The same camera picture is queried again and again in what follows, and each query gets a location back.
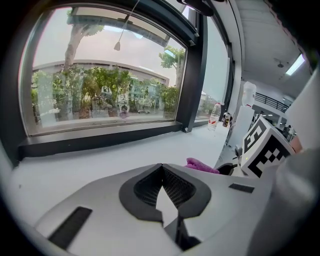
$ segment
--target black rubber pad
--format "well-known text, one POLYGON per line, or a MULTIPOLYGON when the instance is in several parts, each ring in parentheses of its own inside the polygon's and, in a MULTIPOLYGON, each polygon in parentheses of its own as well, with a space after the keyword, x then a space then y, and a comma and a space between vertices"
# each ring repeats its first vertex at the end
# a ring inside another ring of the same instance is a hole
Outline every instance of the black rubber pad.
POLYGON ((239 190, 239 191, 243 191, 243 192, 247 192, 247 193, 252 193, 254 191, 254 187, 252 186, 246 186, 246 185, 240 185, 240 184, 236 184, 233 183, 229 186, 229 188, 234 189, 234 190, 239 190))
POLYGON ((92 210, 77 207, 66 220, 53 232, 48 240, 61 249, 66 250, 85 224, 92 210))

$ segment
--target glass wall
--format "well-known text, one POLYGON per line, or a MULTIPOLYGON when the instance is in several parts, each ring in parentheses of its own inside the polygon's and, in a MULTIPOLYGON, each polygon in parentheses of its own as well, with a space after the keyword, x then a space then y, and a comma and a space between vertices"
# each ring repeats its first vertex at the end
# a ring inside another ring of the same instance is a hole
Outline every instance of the glass wall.
POLYGON ((186 49, 159 27, 127 18, 92 7, 54 11, 21 86, 31 95, 29 105, 21 99, 30 135, 174 120, 186 49))
POLYGON ((228 53, 211 17, 208 21, 208 49, 201 99, 196 119, 208 119, 217 102, 223 103, 228 83, 228 53))

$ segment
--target railing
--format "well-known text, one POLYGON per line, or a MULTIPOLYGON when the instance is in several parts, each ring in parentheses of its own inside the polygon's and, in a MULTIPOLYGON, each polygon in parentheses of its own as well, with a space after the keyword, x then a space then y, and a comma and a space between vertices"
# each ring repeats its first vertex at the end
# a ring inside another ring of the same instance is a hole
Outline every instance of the railing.
POLYGON ((277 110, 280 110, 281 112, 286 112, 286 110, 289 108, 289 106, 281 103, 280 101, 277 101, 273 98, 270 98, 266 95, 260 94, 260 93, 256 93, 255 94, 255 100, 258 102, 262 102, 266 105, 269 105, 277 110))

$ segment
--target fabric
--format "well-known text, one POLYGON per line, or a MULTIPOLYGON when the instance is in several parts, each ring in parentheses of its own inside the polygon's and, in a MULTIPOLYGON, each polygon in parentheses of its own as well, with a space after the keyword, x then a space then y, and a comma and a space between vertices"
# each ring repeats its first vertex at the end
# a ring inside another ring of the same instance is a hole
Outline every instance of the fabric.
POLYGON ((194 170, 199 170, 199 171, 212 173, 212 174, 220 174, 218 170, 213 169, 210 166, 192 157, 187 158, 186 163, 187 165, 185 167, 188 167, 194 170))

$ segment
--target water bottle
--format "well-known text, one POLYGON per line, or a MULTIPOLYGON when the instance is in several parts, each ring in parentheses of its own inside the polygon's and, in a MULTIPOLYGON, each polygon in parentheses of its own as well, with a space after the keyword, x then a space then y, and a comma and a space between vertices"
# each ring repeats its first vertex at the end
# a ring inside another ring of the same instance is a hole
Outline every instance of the water bottle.
POLYGON ((208 129, 210 131, 214 131, 216 129, 220 114, 221 114, 221 103, 218 102, 214 105, 210 115, 210 119, 208 123, 208 129))

